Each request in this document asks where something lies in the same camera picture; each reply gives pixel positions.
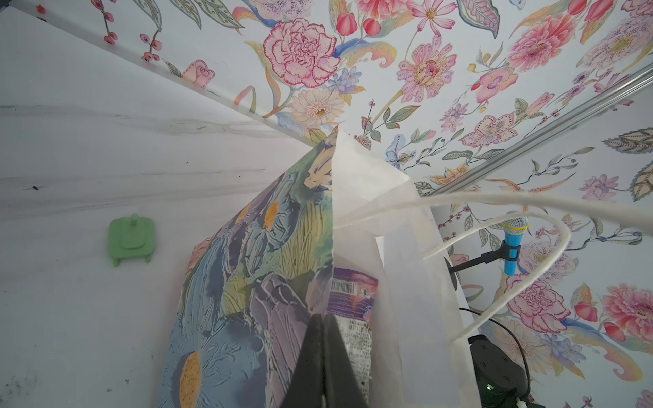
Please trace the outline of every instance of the paper bag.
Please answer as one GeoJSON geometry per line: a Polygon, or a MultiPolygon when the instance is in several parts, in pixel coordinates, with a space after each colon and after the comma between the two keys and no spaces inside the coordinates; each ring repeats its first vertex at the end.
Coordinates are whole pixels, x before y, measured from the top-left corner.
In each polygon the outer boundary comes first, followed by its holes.
{"type": "MultiPolygon", "coordinates": [[[[375,239],[412,228],[424,251],[433,248],[440,241],[428,208],[334,233],[338,218],[416,194],[405,174],[371,157],[346,134],[330,136],[313,148],[196,247],[170,337],[158,406],[279,407],[310,316],[327,310],[334,265],[379,280],[372,313],[370,407],[478,406],[466,344],[451,347],[458,385],[455,405],[416,404],[404,398],[398,339],[410,334],[397,331],[375,239]]],[[[434,262],[427,262],[426,269],[434,262]]],[[[442,340],[462,329],[462,323],[448,274],[429,279],[437,313],[445,322],[446,332],[438,336],[442,340]]]]}

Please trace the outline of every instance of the barcode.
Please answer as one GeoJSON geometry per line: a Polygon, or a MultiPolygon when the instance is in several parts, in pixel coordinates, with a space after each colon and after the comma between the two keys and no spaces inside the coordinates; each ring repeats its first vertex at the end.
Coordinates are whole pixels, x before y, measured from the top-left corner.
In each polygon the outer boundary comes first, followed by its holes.
{"type": "Polygon", "coordinates": [[[340,292],[340,293],[357,295],[358,294],[358,283],[357,282],[341,281],[339,279],[332,279],[331,280],[331,291],[332,292],[340,292]]]}

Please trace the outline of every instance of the white marble surface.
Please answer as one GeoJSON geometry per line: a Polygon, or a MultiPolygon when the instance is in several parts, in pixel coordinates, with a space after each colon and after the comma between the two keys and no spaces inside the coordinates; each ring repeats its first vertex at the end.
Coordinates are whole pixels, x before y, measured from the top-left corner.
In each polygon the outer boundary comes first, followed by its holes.
{"type": "Polygon", "coordinates": [[[0,407],[153,407],[193,246],[309,147],[11,7],[0,38],[0,407]],[[133,212],[157,251],[114,268],[133,212]]]}

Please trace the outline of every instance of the microphone head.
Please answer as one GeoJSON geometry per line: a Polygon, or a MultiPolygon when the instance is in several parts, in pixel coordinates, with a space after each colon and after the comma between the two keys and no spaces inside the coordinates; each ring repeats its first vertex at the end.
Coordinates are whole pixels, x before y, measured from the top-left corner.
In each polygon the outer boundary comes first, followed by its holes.
{"type": "Polygon", "coordinates": [[[510,235],[523,235],[528,228],[528,218],[519,217],[507,219],[503,222],[503,230],[510,235]]]}

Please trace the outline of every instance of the black cable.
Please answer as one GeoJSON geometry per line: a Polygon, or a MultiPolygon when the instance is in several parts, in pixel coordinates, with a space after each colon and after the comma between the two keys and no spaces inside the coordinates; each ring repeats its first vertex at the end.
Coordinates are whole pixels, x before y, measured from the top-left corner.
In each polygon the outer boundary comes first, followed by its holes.
{"type": "MultiPolygon", "coordinates": [[[[477,312],[477,311],[474,311],[474,310],[471,310],[471,309],[465,309],[464,307],[459,307],[459,309],[460,309],[460,310],[464,310],[464,311],[469,311],[469,312],[474,313],[475,315],[478,315],[478,316],[481,315],[481,314],[480,314],[479,312],[477,312]]],[[[513,339],[515,340],[515,343],[517,343],[517,347],[519,347],[519,352],[522,353],[522,358],[524,359],[524,370],[526,371],[526,392],[525,392],[524,395],[522,395],[519,399],[525,402],[525,401],[527,401],[526,398],[528,397],[528,394],[530,394],[530,372],[528,371],[528,363],[526,362],[526,354],[524,353],[524,349],[522,349],[522,345],[519,344],[519,340],[518,340],[517,337],[515,337],[515,335],[510,331],[510,329],[508,329],[508,327],[502,325],[501,323],[499,323],[498,321],[496,321],[496,320],[494,320],[494,319],[489,319],[489,321],[490,321],[490,322],[493,322],[493,323],[495,323],[495,324],[498,324],[498,325],[501,326],[501,327],[502,327],[506,332],[508,332],[508,334],[509,334],[510,336],[512,336],[513,339]]]]}

